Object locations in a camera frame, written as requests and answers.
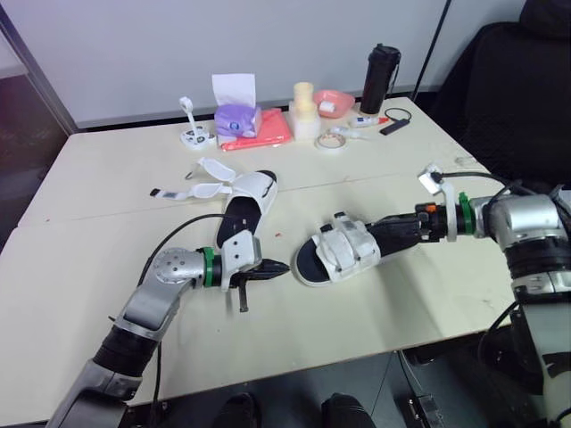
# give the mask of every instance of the white slipper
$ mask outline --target white slipper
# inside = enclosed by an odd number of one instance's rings
[[[321,287],[343,281],[381,261],[381,251],[362,221],[340,212],[333,225],[321,227],[295,256],[295,274],[306,285]]]

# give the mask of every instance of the tape roll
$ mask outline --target tape roll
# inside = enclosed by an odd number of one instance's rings
[[[337,153],[344,150],[347,141],[344,136],[326,132],[315,140],[315,146],[323,152]]]

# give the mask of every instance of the tissue box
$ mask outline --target tissue box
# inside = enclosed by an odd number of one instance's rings
[[[245,136],[254,138],[261,126],[260,107],[244,104],[224,104],[214,113],[219,136]]]

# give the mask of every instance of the pink tray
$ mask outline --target pink tray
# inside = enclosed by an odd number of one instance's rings
[[[313,102],[319,105],[322,101],[329,101],[335,104],[335,111],[321,111],[318,110],[319,116],[324,118],[339,119],[344,116],[347,111],[355,104],[355,97],[345,92],[339,92],[332,89],[326,91],[319,91],[313,94]]]

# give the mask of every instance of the white wall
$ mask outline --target white wall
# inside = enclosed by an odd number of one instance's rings
[[[26,66],[21,63],[4,35],[0,33],[0,78],[11,78],[26,74]]]
[[[78,125],[180,116],[215,106],[210,75],[255,72],[258,101],[292,85],[360,91],[372,47],[402,51],[397,87],[416,82],[444,0],[2,0]],[[442,82],[485,21],[518,0],[455,0],[423,85]]]

